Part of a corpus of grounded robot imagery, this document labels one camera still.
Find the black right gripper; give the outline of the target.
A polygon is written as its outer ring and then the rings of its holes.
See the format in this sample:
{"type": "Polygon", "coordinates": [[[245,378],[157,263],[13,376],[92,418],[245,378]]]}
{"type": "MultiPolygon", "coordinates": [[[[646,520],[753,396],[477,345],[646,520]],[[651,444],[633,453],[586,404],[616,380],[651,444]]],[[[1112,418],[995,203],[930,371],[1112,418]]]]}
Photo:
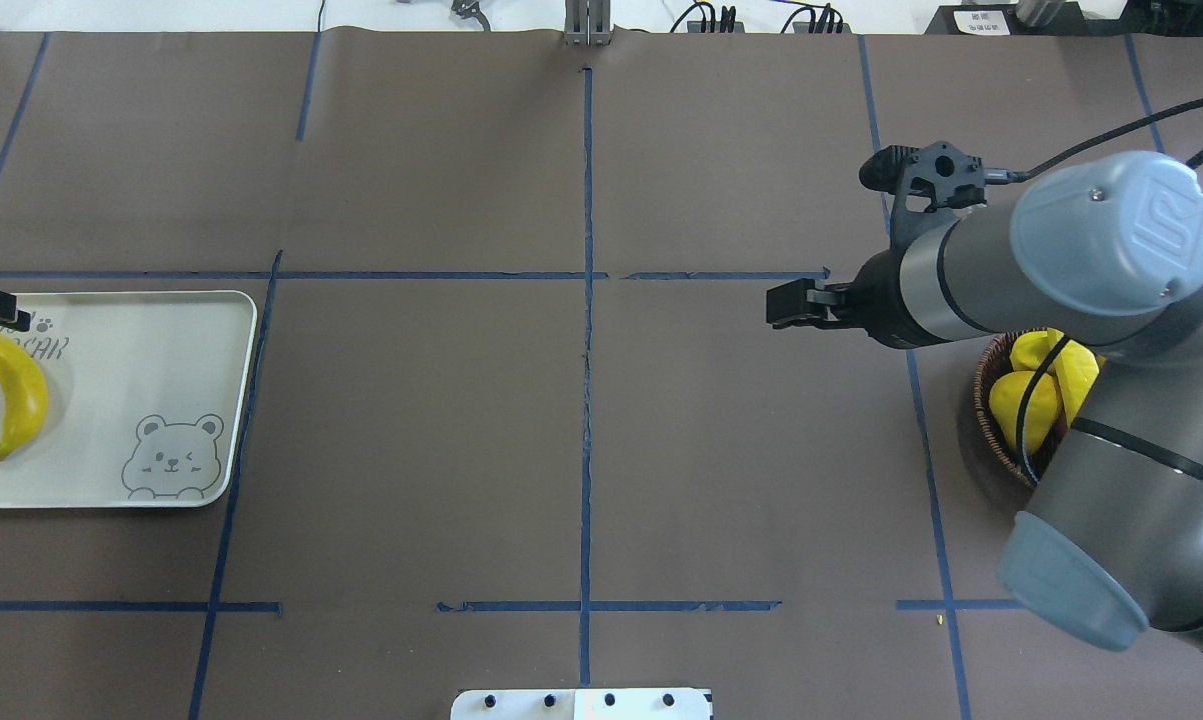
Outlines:
{"type": "Polygon", "coordinates": [[[765,322],[774,329],[863,329],[889,349],[920,349],[921,325],[901,291],[901,255],[871,256],[851,282],[784,282],[765,294],[765,322]],[[825,294],[831,294],[831,301],[825,294]]]}

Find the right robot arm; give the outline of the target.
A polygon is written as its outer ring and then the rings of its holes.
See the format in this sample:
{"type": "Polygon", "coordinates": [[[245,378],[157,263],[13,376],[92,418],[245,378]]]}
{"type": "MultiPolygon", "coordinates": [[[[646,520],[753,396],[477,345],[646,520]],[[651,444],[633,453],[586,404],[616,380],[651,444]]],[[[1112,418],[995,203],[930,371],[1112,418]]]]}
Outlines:
{"type": "Polygon", "coordinates": [[[766,294],[776,329],[861,329],[921,349],[1050,327],[1107,361],[1018,512],[998,582],[1041,619],[1122,651],[1148,629],[1203,651],[1203,188],[1160,151],[1026,182],[950,143],[860,169],[894,200],[889,246],[852,282],[766,294]]]}

